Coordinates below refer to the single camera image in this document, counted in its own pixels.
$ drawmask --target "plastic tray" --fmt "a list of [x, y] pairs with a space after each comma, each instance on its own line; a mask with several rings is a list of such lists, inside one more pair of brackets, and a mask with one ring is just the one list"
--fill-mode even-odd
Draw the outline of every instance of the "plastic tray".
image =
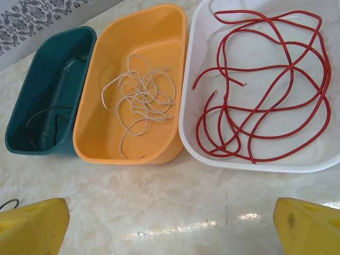
[[[228, 159], [218, 159], [206, 155], [198, 146], [196, 141], [196, 124], [203, 112], [204, 105], [209, 96], [214, 90], [219, 90], [211, 105], [214, 105], [214, 100], [223, 100], [223, 89], [225, 84], [224, 78], [215, 72], [205, 75], [198, 84], [196, 90], [192, 90], [193, 83], [197, 76], [209, 67], [216, 66], [216, 52], [221, 39], [233, 28], [228, 25], [223, 25], [218, 22], [213, 13], [223, 10], [254, 10], [263, 13], [267, 16], [275, 16], [288, 11], [304, 10], [320, 15], [323, 18], [321, 33], [324, 37], [328, 56], [330, 57], [332, 66], [332, 81], [327, 91], [327, 98], [330, 101], [332, 108], [332, 117], [328, 129], [314, 143], [291, 155], [285, 159], [274, 161], [271, 163], [252, 164], [249, 161], [236, 157]], [[244, 15], [229, 16], [228, 19], [240, 20], [244, 19]], [[315, 27], [317, 22], [312, 18], [294, 15], [289, 19]], [[308, 32], [301, 32], [300, 29], [291, 27], [280, 27], [288, 38], [287, 40], [308, 41], [311, 35]], [[262, 32], [270, 32], [270, 29], [265, 25], [258, 25], [254, 29], [259, 29]], [[319, 171], [331, 167], [340, 162], [340, 86], [337, 84], [340, 81], [340, 14], [339, 3], [333, 0], [204, 0], [197, 7], [192, 20], [190, 40], [188, 46], [188, 56], [186, 59], [186, 68], [184, 75], [183, 94], [180, 114], [180, 135], [184, 146], [199, 161], [216, 167], [266, 171], [266, 172], [292, 172], [306, 173]], [[271, 42], [262, 39], [255, 34], [243, 34], [235, 36], [227, 45], [228, 64], [234, 67], [251, 68], [257, 66], [274, 65], [286, 61], [284, 54], [281, 55], [281, 50]], [[292, 59], [296, 59], [301, 54], [300, 50], [292, 50]], [[315, 64], [313, 60], [307, 58], [299, 63], [299, 67], [303, 68], [313, 77], [322, 77], [320, 64]], [[267, 90], [265, 84], [273, 81], [273, 73], [271, 71], [263, 71], [258, 73], [233, 73], [233, 77], [242, 82], [247, 82], [244, 88], [236, 88], [231, 86], [233, 90], [232, 105], [241, 107], [254, 107], [254, 104], [262, 98]], [[299, 79], [299, 84], [304, 88], [292, 91], [292, 96], [287, 105], [296, 105], [305, 97], [310, 98], [311, 94], [315, 94], [314, 88], [310, 86], [304, 78]], [[273, 114], [268, 116], [266, 125], [262, 126], [257, 132], [258, 135], [278, 135], [290, 132], [296, 129], [306, 119], [306, 116], [311, 112], [310, 107], [305, 107], [299, 110], [294, 110], [286, 113]], [[237, 123], [241, 123], [245, 119], [245, 114], [239, 112], [231, 112]], [[255, 157], [269, 158], [282, 155], [299, 145], [303, 141], [310, 139], [316, 134], [325, 121], [324, 105], [316, 114], [312, 122], [298, 135], [288, 139], [278, 141], [263, 141], [254, 139], [252, 150]], [[252, 130], [252, 125], [248, 126], [248, 131]], [[212, 134], [214, 140], [218, 140], [218, 134]], [[247, 144], [247, 137], [240, 137], [243, 144]], [[202, 136], [202, 143], [208, 144], [209, 141]], [[242, 146], [241, 154], [247, 154], [247, 146]]]
[[[133, 13], [116, 20], [103, 32], [93, 52], [73, 135], [75, 150], [83, 160], [102, 164], [156, 164], [170, 161], [180, 153], [183, 145], [178, 121], [185, 47], [186, 16], [176, 5], [160, 5]], [[140, 137], [127, 135], [122, 147], [127, 159], [123, 159], [119, 145], [125, 130], [116, 114], [104, 108], [101, 91], [114, 78], [127, 72], [127, 57], [131, 54], [145, 57], [153, 69], [169, 68], [167, 74], [175, 83], [177, 94], [175, 106], [167, 112], [169, 116], [174, 115], [174, 119], [148, 122], [147, 133]], [[131, 66], [146, 73], [147, 66], [138, 60], [131, 58]], [[111, 86], [105, 94], [110, 108], [122, 97], [118, 86]], [[131, 116], [129, 106], [122, 106], [122, 112], [130, 113], [125, 121], [140, 118], [140, 115]]]
[[[72, 131], [96, 39], [93, 29], [80, 27], [50, 37], [38, 49], [6, 130], [5, 142], [10, 152], [75, 155]], [[29, 140], [26, 124], [35, 114], [55, 106], [72, 109], [52, 109], [32, 119], [28, 130], [36, 149]], [[69, 124], [59, 118], [56, 128], [57, 115]]]

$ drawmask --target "wire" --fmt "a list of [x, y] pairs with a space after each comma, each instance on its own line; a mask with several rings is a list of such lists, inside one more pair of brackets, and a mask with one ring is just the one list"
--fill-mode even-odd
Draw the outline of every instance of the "wire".
[[[222, 18], [220, 18], [219, 16], [222, 14], [252, 14], [252, 15], [256, 15], [259, 18], [257, 19], [247, 19], [247, 20], [241, 20], [241, 21], [225, 21]], [[294, 23], [291, 22], [289, 20], [286, 19], [282, 19], [288, 15], [292, 15], [292, 14], [302, 14], [302, 15], [307, 15], [309, 17], [312, 17], [314, 19], [318, 20], [318, 25], [317, 27], [311, 28], [311, 27], [307, 27], [305, 25], [302, 24], [298, 24], [298, 23]], [[230, 33], [228, 33], [220, 42], [218, 50], [217, 50], [217, 56], [216, 56], [216, 62], [217, 62], [217, 67], [212, 67], [209, 68], [205, 71], [203, 71], [196, 79], [194, 85], [193, 85], [193, 90], [196, 88], [196, 86], [198, 85], [200, 79], [208, 72], [211, 71], [219, 71], [220, 74], [225, 78], [226, 80], [226, 95], [224, 96], [224, 100], [223, 100], [223, 104], [219, 105], [219, 106], [214, 106], [209, 108], [209, 104], [211, 102], [211, 100], [213, 99], [214, 95], [217, 93], [217, 91], [214, 91], [211, 96], [209, 97], [208, 101], [205, 104], [204, 110], [203, 110], [203, 114], [200, 116], [198, 122], [197, 122], [197, 126], [196, 126], [196, 139], [197, 139], [197, 143], [199, 145], [199, 147], [202, 149], [202, 151], [204, 151], [206, 154], [213, 156], [213, 157], [218, 157], [218, 158], [227, 158], [227, 157], [232, 157], [232, 156], [236, 156], [242, 159], [246, 159], [246, 160], [250, 160], [252, 161], [254, 164], [256, 164], [256, 162], [271, 162], [271, 161], [275, 161], [275, 160], [279, 160], [285, 157], [288, 157], [294, 153], [296, 153], [297, 151], [305, 148], [306, 146], [308, 146], [310, 143], [314, 142], [318, 137], [320, 137], [320, 135], [322, 135], [322, 133], [325, 131], [325, 129], [327, 128], [329, 122], [330, 122], [330, 104], [329, 101], [326, 98], [326, 91], [329, 87], [330, 84], [330, 78], [331, 78], [331, 67], [330, 67], [330, 62], [327, 56], [327, 52], [326, 52], [326, 48], [325, 48], [325, 43], [324, 40], [322, 38], [321, 33], [319, 32], [321, 24], [322, 24], [322, 18], [318, 15], [315, 15], [313, 13], [309, 13], [306, 11], [292, 11], [292, 12], [288, 12], [288, 13], [284, 13], [282, 15], [279, 16], [275, 16], [272, 18], [268, 18], [265, 15], [259, 13], [259, 12], [255, 12], [255, 11], [249, 11], [249, 10], [231, 10], [231, 11], [220, 11], [220, 12], [215, 12], [214, 13], [214, 17], [221, 23], [223, 24], [228, 24], [228, 25], [241, 25], [235, 29], [233, 29]], [[301, 28], [301, 29], [305, 29], [305, 30], [309, 30], [313, 32], [313, 35], [311, 37], [311, 40], [309, 42], [308, 45], [303, 44], [301, 42], [297, 42], [297, 41], [285, 41], [283, 39], [283, 37], [281, 36], [279, 30], [276, 28], [274, 21], [276, 22], [281, 22], [281, 23], [285, 23], [291, 26], [295, 26], [297, 28]], [[278, 40], [272, 38], [271, 36], [262, 33], [258, 30], [252, 30], [252, 29], [248, 29], [248, 27], [254, 25], [254, 24], [258, 24], [258, 23], [262, 23], [262, 22], [267, 22], [270, 27], [273, 29], [275, 35], [277, 36]], [[228, 67], [227, 65], [227, 55], [226, 55], [226, 43], [228, 41], [228, 39], [231, 37], [231, 35], [234, 35], [236, 33], [239, 32], [250, 32], [250, 33], [255, 33], [258, 34], [260, 36], [263, 36], [264, 38], [267, 38], [268, 40], [272, 41], [273, 43], [282, 46], [285, 55], [287, 57], [288, 60], [288, 64], [287, 65], [272, 65], [272, 66], [265, 66], [265, 67], [260, 67], [260, 68], [255, 68], [255, 69], [240, 69], [240, 68], [231, 68]], [[320, 45], [321, 45], [321, 51], [322, 53], [319, 53], [317, 50], [315, 50], [312, 45], [315, 42], [316, 39], [319, 39], [320, 41]], [[304, 48], [303, 53], [300, 55], [299, 58], [297, 58], [294, 62], [292, 61], [291, 57], [290, 57], [290, 53], [288, 50], [288, 45], [296, 45], [296, 46], [300, 46], [302, 48]], [[220, 64], [220, 55], [221, 55], [221, 51], [222, 51], [222, 55], [223, 55], [223, 65]], [[319, 60], [322, 63], [322, 68], [324, 71], [324, 76], [321, 82], [321, 85], [318, 86], [317, 83], [312, 79], [311, 76], [309, 76], [304, 70], [302, 70], [301, 68], [296, 67], [297, 63], [299, 63], [308, 52], [312, 52], [313, 54], [315, 54]], [[228, 104], [228, 98], [230, 96], [230, 82], [236, 83], [242, 87], [244, 87], [245, 83], [242, 83], [240, 81], [234, 80], [232, 78], [229, 77], [229, 71], [235, 71], [235, 72], [258, 72], [258, 71], [262, 71], [262, 70], [271, 70], [271, 69], [283, 69], [283, 71], [281, 71], [280, 75], [273, 81], [273, 83], [270, 85], [269, 89], [267, 90], [267, 92], [265, 93], [265, 95], [263, 96], [262, 100], [259, 102], [259, 104], [254, 108], [254, 109], [248, 109], [248, 108], [242, 108], [242, 107], [235, 107], [235, 106], [231, 106]], [[299, 104], [299, 105], [295, 105], [295, 106], [290, 106], [290, 107], [281, 107], [278, 108], [278, 106], [287, 98], [287, 96], [290, 94], [292, 87], [293, 87], [293, 83], [294, 83], [294, 72], [300, 72], [302, 75], [305, 76], [305, 78], [313, 85], [313, 87], [316, 89], [316, 94], [308, 101]], [[264, 101], [266, 100], [266, 98], [268, 97], [268, 95], [270, 94], [270, 92], [272, 91], [273, 87], [277, 84], [277, 82], [282, 78], [282, 76], [284, 74], [286, 74], [287, 72], [290, 73], [290, 82], [289, 85], [287, 86], [287, 90], [286, 93], [284, 94], [283, 97], [281, 97], [276, 103], [274, 103], [271, 108], [269, 109], [259, 109], [261, 107], [261, 105], [264, 103]], [[256, 135], [255, 132], [258, 129], [258, 127], [260, 126], [260, 124], [262, 123], [262, 121], [265, 119], [265, 117], [273, 112], [281, 112], [281, 111], [290, 111], [293, 109], [299, 109], [302, 107], [305, 107], [307, 105], [310, 105], [311, 103], [313, 103], [315, 100], [317, 100], [317, 103], [312, 111], [312, 113], [310, 114], [310, 116], [303, 122], [302, 125], [300, 125], [296, 130], [289, 132], [287, 134], [282, 134], [282, 135], [276, 135], [276, 136], [263, 136], [263, 135]], [[326, 106], [326, 118], [325, 118], [325, 123], [323, 125], [323, 127], [320, 129], [320, 131], [315, 134], [310, 140], [308, 140], [307, 142], [303, 143], [302, 145], [298, 146], [297, 148], [295, 148], [294, 150], [291, 150], [281, 156], [277, 156], [274, 158], [254, 158], [253, 154], [252, 154], [252, 149], [251, 149], [251, 142], [253, 140], [253, 138], [255, 139], [265, 139], [265, 140], [274, 140], [274, 139], [282, 139], [282, 138], [287, 138], [290, 137], [292, 135], [297, 134], [298, 132], [300, 132], [301, 130], [303, 130], [309, 123], [310, 121], [313, 119], [313, 117], [315, 116], [316, 112], [318, 111], [321, 103], [324, 103]], [[209, 134], [209, 130], [207, 128], [207, 115], [209, 113], [212, 113], [213, 111], [219, 110], [219, 117], [218, 117], [218, 122], [217, 122], [217, 132], [218, 132], [218, 136], [219, 136], [219, 142], [220, 144], [218, 145], [210, 136]], [[245, 120], [242, 122], [241, 125], [236, 125], [236, 123], [232, 120], [229, 111], [230, 110], [236, 110], [236, 111], [243, 111], [243, 112], [249, 112], [250, 114], [245, 118]], [[246, 132], [244, 131], [244, 126], [247, 124], [247, 122], [249, 121], [249, 119], [254, 115], [254, 114], [261, 114], [261, 117], [259, 118], [259, 120], [256, 122], [254, 128], [252, 129], [252, 131]], [[229, 124], [230, 129], [233, 132], [233, 137], [231, 139], [229, 139], [228, 141], [224, 141], [223, 139], [223, 134], [222, 134], [222, 128], [221, 128], [221, 122], [222, 122], [222, 117], [226, 116], [227, 122]], [[204, 128], [204, 134], [206, 135], [206, 138], [208, 139], [208, 141], [210, 142], [211, 145], [213, 145], [215, 147], [215, 149], [213, 150], [208, 150], [206, 149], [206, 147], [202, 144], [201, 142], [201, 138], [200, 138], [200, 132], [199, 129], [201, 127], [201, 123], [203, 122], [203, 128]], [[248, 144], [247, 144], [247, 149], [248, 149], [248, 154], [249, 156], [245, 156], [240, 154], [241, 151], [241, 147], [242, 147], [242, 143], [241, 140], [239, 138], [240, 133], [245, 134], [248, 136]], [[238, 147], [235, 151], [229, 151], [227, 150], [227, 146], [229, 146], [232, 142], [237, 141]]]
[[9, 203], [11, 203], [11, 202], [16, 202], [15, 206], [13, 207], [13, 209], [15, 209], [16, 207], [18, 207], [18, 205], [19, 205], [19, 199], [12, 199], [12, 200], [7, 201], [6, 203], [4, 203], [2, 206], [0, 206], [0, 210], [1, 210], [2, 208], [4, 208], [6, 205], [8, 205]]
[[[149, 73], [145, 75], [144, 77], [141, 75], [140, 72], [136, 70], [132, 70], [130, 68], [130, 59], [132, 57], [138, 57], [144, 60], [148, 66]], [[125, 132], [123, 133], [123, 136], [121, 138], [121, 142], [119, 145], [119, 151], [123, 159], [126, 159], [126, 157], [123, 154], [122, 147], [123, 147], [123, 141], [126, 136], [126, 134], [129, 134], [134, 137], [141, 136], [145, 134], [148, 121], [157, 121], [162, 122], [166, 120], [171, 120], [174, 118], [174, 116], [167, 116], [166, 112], [171, 108], [171, 106], [174, 104], [174, 99], [176, 98], [176, 87], [172, 79], [168, 74], [166, 74], [166, 71], [170, 71], [169, 69], [165, 67], [159, 67], [154, 70], [151, 69], [150, 63], [147, 61], [147, 59], [140, 55], [130, 55], [127, 57], [127, 72], [119, 75], [116, 77], [113, 81], [111, 81], [109, 84], [107, 84], [102, 92], [101, 92], [101, 100], [103, 102], [103, 106], [108, 111], [114, 111], [116, 110], [117, 118], [121, 124], [122, 127], [124, 127]], [[161, 74], [165, 76], [169, 83], [172, 86], [173, 89], [173, 95], [169, 97], [167, 94], [161, 92], [158, 89], [157, 83], [154, 81], [155, 77], [154, 75]], [[124, 81], [126, 78], [132, 78], [134, 82], [130, 81]], [[107, 107], [105, 103], [105, 91], [108, 87], [110, 87], [115, 82], [118, 82], [118, 87], [121, 89], [121, 93], [123, 97], [118, 101], [114, 109], [110, 109]], [[129, 86], [129, 88], [132, 88], [134, 92], [131, 92], [129, 94], [125, 93], [124, 88], [126, 86]], [[128, 102], [131, 106], [131, 113], [132, 114], [138, 114], [141, 115], [142, 118], [137, 119], [129, 126], [125, 125], [121, 116], [120, 116], [120, 105], [124, 102]], [[137, 123], [144, 121], [144, 127], [141, 132], [132, 132], [130, 129], [135, 126]]]
[[[50, 108], [47, 108], [47, 109], [44, 109], [44, 110], [41, 110], [40, 112], [36, 113], [35, 115], [31, 116], [27, 123], [26, 123], [26, 134], [27, 134], [27, 137], [28, 137], [28, 140], [30, 141], [30, 143], [33, 145], [33, 147], [38, 150], [38, 151], [42, 151], [40, 148], [38, 148], [35, 143], [33, 142], [32, 138], [31, 138], [31, 135], [29, 133], [29, 124], [30, 122], [37, 116], [39, 116], [40, 114], [44, 113], [44, 112], [47, 112], [47, 111], [50, 111], [50, 110], [53, 110], [53, 109], [73, 109], [73, 107], [70, 107], [70, 106], [54, 106], [54, 107], [50, 107]], [[61, 118], [67, 125], [69, 124], [69, 122], [61, 115], [56, 115], [55, 116], [55, 131], [54, 131], [54, 135], [53, 135], [53, 143], [54, 145], [56, 145], [56, 138], [57, 138], [57, 128], [58, 128], [58, 123], [57, 123], [57, 118]]]

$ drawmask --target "orange plastic tray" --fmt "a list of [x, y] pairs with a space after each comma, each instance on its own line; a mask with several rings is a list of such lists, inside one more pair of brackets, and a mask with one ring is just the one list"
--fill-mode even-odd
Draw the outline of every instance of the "orange plastic tray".
[[[116, 113], [106, 110], [101, 102], [103, 87], [127, 72], [127, 57], [144, 56], [152, 69], [169, 68], [167, 74], [176, 86], [175, 106], [166, 113], [173, 120], [148, 122], [147, 132], [140, 137], [126, 135], [119, 152], [124, 128]], [[98, 38], [95, 45], [75, 122], [73, 143], [77, 154], [85, 161], [100, 164], [159, 164], [175, 158], [183, 145], [179, 136], [179, 113], [186, 54], [186, 15], [176, 5], [160, 5], [113, 22]], [[149, 72], [139, 58], [130, 65], [142, 74]], [[169, 95], [172, 87], [167, 86]], [[105, 100], [114, 108], [122, 98], [120, 88], [112, 85], [105, 91]], [[129, 105], [120, 108], [122, 119], [132, 123], [141, 116], [132, 114]], [[134, 132], [143, 127], [140, 122]]]

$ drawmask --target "marble countertop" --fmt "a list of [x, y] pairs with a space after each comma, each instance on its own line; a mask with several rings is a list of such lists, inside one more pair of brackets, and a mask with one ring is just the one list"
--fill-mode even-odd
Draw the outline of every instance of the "marble countertop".
[[[99, 35], [117, 18], [164, 2], [123, 1], [86, 25]], [[167, 2], [190, 21], [199, 0]], [[0, 203], [65, 198], [71, 218], [60, 254], [284, 254], [273, 223], [277, 198], [340, 209], [340, 165], [282, 174], [213, 168], [185, 150], [153, 166], [11, 154], [5, 130], [32, 58], [0, 73]]]

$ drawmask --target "yellow plastic piece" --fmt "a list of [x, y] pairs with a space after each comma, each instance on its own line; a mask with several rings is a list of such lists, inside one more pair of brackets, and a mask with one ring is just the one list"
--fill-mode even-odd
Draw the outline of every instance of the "yellow plastic piece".
[[62, 198], [0, 213], [0, 254], [57, 255], [69, 219]]
[[287, 255], [340, 254], [340, 210], [279, 198], [274, 224]]
[[[73, 133], [75, 150], [83, 160], [100, 164], [159, 164], [172, 160], [181, 152], [183, 145], [178, 124], [186, 39], [185, 12], [171, 4], [118, 19], [101, 34], [91, 58]], [[151, 69], [170, 69], [166, 73], [176, 86], [176, 98], [175, 105], [166, 113], [167, 116], [174, 115], [173, 120], [149, 121], [145, 134], [125, 137], [122, 146], [125, 160], [119, 153], [125, 130], [115, 111], [109, 112], [104, 108], [101, 91], [114, 78], [128, 71], [127, 57], [131, 54], [145, 57]], [[150, 72], [146, 63], [136, 57], [131, 58], [130, 66], [142, 76]], [[157, 86], [163, 93], [173, 94], [173, 88], [165, 76], [157, 78]], [[113, 85], [105, 91], [105, 102], [109, 108], [115, 108], [121, 98], [118, 86]], [[122, 104], [120, 112], [127, 126], [141, 118], [131, 113], [129, 104]], [[143, 127], [144, 122], [139, 122], [131, 131], [138, 133]]]

